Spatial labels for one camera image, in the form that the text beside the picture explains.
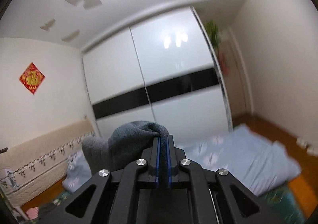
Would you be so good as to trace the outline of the green plant on wardrobe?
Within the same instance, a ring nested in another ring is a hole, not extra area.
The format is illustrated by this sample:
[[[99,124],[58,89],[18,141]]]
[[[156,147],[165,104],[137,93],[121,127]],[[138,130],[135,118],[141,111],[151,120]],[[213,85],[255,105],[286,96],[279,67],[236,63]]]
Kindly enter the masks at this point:
[[[213,20],[209,20],[204,24],[207,36],[215,51],[219,51],[221,38],[219,35],[219,28]]]

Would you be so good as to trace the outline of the grey floral quilt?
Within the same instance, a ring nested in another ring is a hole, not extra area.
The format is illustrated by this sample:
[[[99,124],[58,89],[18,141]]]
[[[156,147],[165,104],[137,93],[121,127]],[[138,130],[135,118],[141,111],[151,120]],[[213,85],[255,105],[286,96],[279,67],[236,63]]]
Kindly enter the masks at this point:
[[[202,168],[216,171],[227,169],[255,195],[262,195],[301,173],[298,162],[289,157],[280,142],[253,134],[244,124],[229,134],[221,134],[198,141],[176,143],[188,159],[199,163]],[[82,148],[68,161],[66,181],[79,178],[75,188],[68,185],[65,190],[75,192],[91,177],[91,170]]]

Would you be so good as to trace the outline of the grey sweatshirt gold print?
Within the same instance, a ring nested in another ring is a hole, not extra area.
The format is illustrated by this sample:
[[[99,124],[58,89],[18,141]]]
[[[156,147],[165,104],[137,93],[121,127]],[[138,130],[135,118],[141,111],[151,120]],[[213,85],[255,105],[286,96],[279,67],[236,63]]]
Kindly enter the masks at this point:
[[[82,141],[82,151],[91,174],[102,169],[118,171],[141,158],[160,139],[160,152],[167,152],[169,132],[163,125],[149,121],[134,121],[118,127],[108,139],[89,136]]]

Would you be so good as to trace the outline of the red fu wall decoration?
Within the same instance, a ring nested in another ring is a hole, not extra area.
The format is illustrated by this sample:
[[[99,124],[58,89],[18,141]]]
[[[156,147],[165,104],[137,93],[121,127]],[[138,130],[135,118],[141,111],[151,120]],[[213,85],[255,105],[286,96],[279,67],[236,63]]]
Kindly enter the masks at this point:
[[[21,74],[19,81],[31,94],[35,94],[45,79],[45,75],[31,62]]]

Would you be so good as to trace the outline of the beige quilted headboard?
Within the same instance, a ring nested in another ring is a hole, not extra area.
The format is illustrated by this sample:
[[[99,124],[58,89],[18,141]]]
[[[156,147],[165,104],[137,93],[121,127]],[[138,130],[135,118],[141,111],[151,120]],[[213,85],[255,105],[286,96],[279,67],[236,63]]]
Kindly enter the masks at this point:
[[[1,189],[14,207],[46,191],[66,175],[69,157],[95,135],[89,120],[54,130],[1,154]]]

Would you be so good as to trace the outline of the white black sliding wardrobe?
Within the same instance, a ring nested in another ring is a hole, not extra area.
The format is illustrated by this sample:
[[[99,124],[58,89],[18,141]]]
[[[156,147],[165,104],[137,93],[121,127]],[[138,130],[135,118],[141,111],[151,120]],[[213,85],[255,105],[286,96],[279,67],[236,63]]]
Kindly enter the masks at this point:
[[[132,121],[161,124],[176,142],[232,130],[216,53],[193,7],[120,31],[86,52],[82,63],[103,138]]]

